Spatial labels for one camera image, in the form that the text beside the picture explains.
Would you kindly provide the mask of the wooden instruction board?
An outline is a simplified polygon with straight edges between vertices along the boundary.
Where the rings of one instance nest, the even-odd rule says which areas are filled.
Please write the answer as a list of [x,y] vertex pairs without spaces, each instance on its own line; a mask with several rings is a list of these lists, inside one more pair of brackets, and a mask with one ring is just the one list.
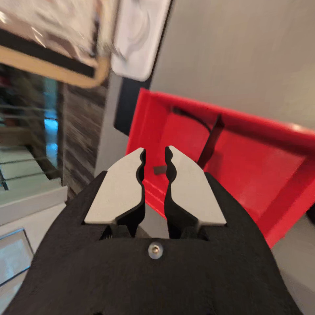
[[117,1],[100,0],[100,3],[95,67],[44,48],[6,30],[1,30],[1,63],[83,88],[101,85],[108,77],[111,67],[110,43]]

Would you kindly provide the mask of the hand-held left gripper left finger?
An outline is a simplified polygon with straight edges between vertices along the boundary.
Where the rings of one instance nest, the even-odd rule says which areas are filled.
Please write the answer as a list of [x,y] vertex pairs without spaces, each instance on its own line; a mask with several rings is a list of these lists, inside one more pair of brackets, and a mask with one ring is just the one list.
[[136,236],[145,217],[144,167],[146,150],[138,148],[114,163],[84,218],[85,224],[126,226]]

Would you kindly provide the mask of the black bin divider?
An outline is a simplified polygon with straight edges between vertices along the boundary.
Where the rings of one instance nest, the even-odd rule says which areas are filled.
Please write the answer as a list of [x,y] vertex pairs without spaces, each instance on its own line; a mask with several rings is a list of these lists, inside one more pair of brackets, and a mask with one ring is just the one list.
[[222,120],[222,115],[219,114],[216,118],[215,124],[213,125],[213,128],[210,130],[209,137],[204,145],[204,148],[200,154],[200,157],[197,161],[198,166],[201,169],[204,169],[207,162],[211,159],[214,151],[216,143],[224,129],[225,125]]

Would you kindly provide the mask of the red plastic bin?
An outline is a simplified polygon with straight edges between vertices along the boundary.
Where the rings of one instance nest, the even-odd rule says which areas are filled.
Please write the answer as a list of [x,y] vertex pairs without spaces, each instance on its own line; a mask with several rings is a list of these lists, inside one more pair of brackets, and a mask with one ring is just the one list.
[[146,149],[145,201],[162,217],[172,145],[197,162],[217,116],[225,125],[204,167],[249,213],[272,248],[314,205],[315,133],[217,105],[140,89],[126,155]]

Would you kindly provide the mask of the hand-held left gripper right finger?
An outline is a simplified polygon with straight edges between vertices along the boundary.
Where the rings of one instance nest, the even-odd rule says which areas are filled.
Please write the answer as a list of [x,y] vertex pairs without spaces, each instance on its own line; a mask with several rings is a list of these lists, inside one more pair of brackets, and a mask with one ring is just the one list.
[[165,148],[165,162],[164,214],[169,238],[181,238],[185,231],[198,235],[203,227],[225,226],[226,218],[203,169],[174,146]]

